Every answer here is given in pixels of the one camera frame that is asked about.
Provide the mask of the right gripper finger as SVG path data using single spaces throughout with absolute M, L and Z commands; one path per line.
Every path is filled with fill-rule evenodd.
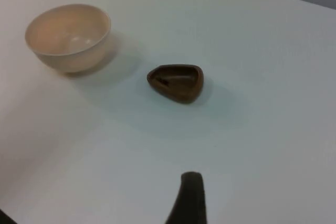
M 165 223 L 207 223 L 205 189 L 201 173 L 186 172 L 181 175 L 180 188 Z

